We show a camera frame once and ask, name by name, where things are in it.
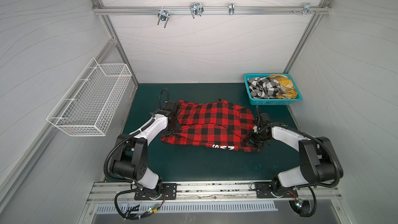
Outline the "red black plaid shirt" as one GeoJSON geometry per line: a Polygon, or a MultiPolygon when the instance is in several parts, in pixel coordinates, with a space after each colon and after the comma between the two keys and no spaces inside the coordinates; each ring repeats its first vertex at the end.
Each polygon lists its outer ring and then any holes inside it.
{"type": "Polygon", "coordinates": [[[161,141],[172,145],[205,146],[207,148],[258,152],[247,136],[256,124],[252,111],[226,100],[215,103],[178,102],[180,128],[161,141]]]}

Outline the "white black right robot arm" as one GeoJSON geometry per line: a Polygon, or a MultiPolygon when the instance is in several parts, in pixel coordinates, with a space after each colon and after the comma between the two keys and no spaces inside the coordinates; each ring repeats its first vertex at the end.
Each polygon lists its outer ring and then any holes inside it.
{"type": "Polygon", "coordinates": [[[298,167],[278,173],[270,182],[269,190],[277,197],[294,188],[333,188],[339,184],[344,172],[328,138],[316,138],[287,125],[272,123],[268,114],[257,113],[245,142],[261,149],[271,140],[284,143],[299,154],[298,167]]]}

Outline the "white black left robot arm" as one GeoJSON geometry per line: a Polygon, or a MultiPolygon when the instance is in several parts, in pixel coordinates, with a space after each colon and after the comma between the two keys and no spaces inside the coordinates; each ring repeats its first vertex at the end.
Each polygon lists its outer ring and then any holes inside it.
{"type": "Polygon", "coordinates": [[[162,108],[151,113],[151,118],[139,129],[118,136],[115,147],[104,162],[106,177],[160,191],[161,177],[148,168],[148,147],[158,134],[169,136],[180,128],[178,108],[178,103],[166,102],[162,108]]]}

